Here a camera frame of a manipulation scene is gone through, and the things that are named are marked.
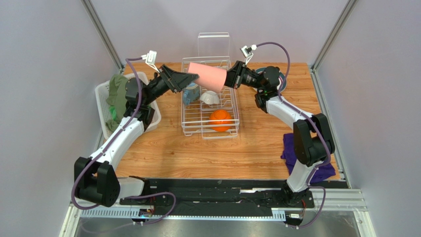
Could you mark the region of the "blue butterfly mug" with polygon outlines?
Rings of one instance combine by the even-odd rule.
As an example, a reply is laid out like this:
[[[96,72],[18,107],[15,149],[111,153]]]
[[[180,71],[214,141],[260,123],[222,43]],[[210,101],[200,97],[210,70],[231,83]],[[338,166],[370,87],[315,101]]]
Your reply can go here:
[[[184,90],[182,96],[182,102],[184,105],[190,105],[197,101],[201,96],[200,86],[194,82],[190,83]]]

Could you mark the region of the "pink cup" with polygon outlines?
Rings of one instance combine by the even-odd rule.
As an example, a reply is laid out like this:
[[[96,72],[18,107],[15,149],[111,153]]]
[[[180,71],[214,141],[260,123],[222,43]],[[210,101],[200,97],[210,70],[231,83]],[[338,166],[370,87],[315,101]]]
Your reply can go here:
[[[227,76],[225,69],[199,63],[190,63],[187,73],[197,74],[199,78],[194,83],[215,93],[219,93],[223,89]]]

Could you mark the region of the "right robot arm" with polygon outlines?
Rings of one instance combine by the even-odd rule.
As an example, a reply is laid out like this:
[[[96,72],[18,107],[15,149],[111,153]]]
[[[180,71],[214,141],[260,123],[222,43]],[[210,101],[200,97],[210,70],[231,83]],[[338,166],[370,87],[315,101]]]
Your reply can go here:
[[[256,89],[258,108],[287,124],[293,130],[293,170],[281,189],[285,205],[297,205],[307,194],[316,170],[330,163],[335,151],[330,124],[323,113],[312,114],[288,102],[279,88],[285,82],[278,67],[269,66],[258,73],[245,62],[236,63],[227,71],[225,85],[237,89],[246,85]]]

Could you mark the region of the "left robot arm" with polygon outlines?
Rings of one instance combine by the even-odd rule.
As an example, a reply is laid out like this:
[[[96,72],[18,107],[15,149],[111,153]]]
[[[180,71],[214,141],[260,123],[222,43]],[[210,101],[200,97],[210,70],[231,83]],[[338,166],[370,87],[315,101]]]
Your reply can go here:
[[[115,168],[132,145],[150,126],[156,110],[152,103],[167,91],[181,92],[199,78],[162,65],[151,80],[141,80],[138,73],[126,82],[126,111],[118,128],[90,157],[80,157],[74,164],[75,181],[71,200],[89,201],[93,207],[110,207],[122,198],[141,196],[145,180],[140,177],[117,177]]]

